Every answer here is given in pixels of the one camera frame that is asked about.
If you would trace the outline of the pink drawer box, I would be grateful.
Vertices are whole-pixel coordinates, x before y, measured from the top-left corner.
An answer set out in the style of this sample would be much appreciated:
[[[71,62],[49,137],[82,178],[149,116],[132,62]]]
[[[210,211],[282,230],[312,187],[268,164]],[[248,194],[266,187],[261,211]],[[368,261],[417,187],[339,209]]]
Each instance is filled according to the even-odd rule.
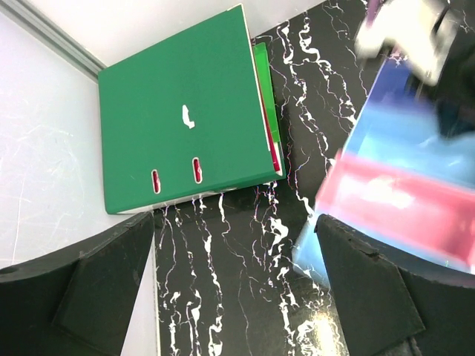
[[[339,154],[315,208],[413,254],[474,267],[474,191],[467,188]]]

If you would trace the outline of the light blue drawer box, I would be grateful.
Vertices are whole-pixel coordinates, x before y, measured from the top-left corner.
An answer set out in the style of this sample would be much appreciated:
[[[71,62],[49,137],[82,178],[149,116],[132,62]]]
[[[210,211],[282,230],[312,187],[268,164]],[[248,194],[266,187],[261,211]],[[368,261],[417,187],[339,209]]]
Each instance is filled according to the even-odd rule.
[[[329,278],[327,276],[318,236],[315,233],[316,221],[316,217],[313,217],[309,222],[306,222],[299,238],[293,247],[293,269],[298,274],[310,277],[314,283],[329,288]],[[390,239],[384,235],[367,229],[363,229],[362,231],[378,241],[401,249],[402,251],[413,254],[424,260],[454,270],[474,274],[474,263],[466,263],[456,259],[455,257],[449,257],[448,255],[439,252],[431,252],[426,248],[415,247],[409,243],[403,243],[394,239]]]
[[[344,152],[473,189],[472,118],[415,99],[368,99]]]

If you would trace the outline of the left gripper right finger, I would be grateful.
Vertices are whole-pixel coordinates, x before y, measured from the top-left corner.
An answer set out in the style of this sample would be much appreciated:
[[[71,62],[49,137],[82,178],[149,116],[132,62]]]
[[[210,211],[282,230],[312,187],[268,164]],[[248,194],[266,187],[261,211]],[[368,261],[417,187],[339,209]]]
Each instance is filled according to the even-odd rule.
[[[315,232],[351,355],[473,355],[474,276],[322,214]]]

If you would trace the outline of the green ring binder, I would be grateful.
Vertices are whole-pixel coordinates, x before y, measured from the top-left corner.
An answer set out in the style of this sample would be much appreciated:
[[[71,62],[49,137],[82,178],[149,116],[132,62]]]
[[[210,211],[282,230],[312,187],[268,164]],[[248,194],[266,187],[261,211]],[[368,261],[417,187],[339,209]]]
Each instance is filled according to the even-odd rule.
[[[109,214],[285,174],[242,4],[107,67],[98,82]]]

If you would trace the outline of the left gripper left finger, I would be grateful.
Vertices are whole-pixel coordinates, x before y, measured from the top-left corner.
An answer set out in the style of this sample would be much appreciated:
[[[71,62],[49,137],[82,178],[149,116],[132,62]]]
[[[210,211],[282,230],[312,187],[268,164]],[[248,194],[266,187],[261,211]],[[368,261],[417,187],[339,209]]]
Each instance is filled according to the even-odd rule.
[[[1,269],[2,355],[120,355],[154,235],[140,213]]]

